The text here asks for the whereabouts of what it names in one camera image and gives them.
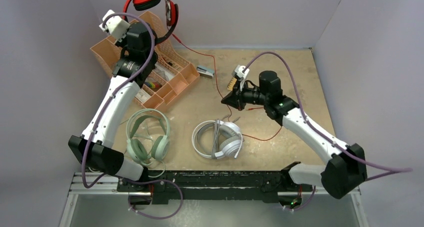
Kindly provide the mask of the white over-ear headphones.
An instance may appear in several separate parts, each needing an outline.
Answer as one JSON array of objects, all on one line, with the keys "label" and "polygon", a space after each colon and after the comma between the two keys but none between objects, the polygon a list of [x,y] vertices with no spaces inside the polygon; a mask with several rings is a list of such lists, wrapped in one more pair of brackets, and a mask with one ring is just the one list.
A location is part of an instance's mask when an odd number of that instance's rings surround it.
[{"label": "white over-ear headphones", "polygon": [[[208,130],[212,130],[212,143],[210,153],[205,153],[201,137]],[[214,160],[225,157],[236,159],[243,148],[243,141],[242,131],[238,125],[219,119],[201,122],[191,135],[191,143],[197,154]]]}]

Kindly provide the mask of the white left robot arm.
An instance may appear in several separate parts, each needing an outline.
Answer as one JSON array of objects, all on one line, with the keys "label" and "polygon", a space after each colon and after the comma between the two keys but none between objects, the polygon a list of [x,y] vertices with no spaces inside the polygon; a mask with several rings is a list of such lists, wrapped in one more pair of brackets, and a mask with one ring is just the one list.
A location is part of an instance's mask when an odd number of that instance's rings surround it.
[{"label": "white left robot arm", "polygon": [[123,177],[138,192],[149,186],[147,168],[127,160],[122,152],[113,149],[113,144],[120,121],[155,68],[156,39],[154,30],[144,21],[118,31],[117,45],[122,49],[106,95],[88,126],[68,141],[82,174],[90,167],[106,175]]}]

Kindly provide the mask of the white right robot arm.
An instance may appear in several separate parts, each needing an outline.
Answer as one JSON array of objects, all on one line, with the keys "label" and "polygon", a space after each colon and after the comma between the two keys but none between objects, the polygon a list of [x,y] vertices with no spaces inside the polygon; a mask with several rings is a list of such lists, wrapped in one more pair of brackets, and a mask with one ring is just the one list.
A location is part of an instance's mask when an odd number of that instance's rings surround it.
[{"label": "white right robot arm", "polygon": [[288,191],[299,185],[323,187],[335,199],[365,182],[368,178],[365,152],[358,144],[349,145],[330,135],[301,109],[300,102],[283,94],[281,80],[271,70],[259,74],[259,85],[249,86],[248,72],[234,70],[229,93],[221,103],[239,111],[246,104],[263,106],[266,115],[281,127],[293,132],[323,161],[322,165],[292,163],[282,170],[280,183]]}]

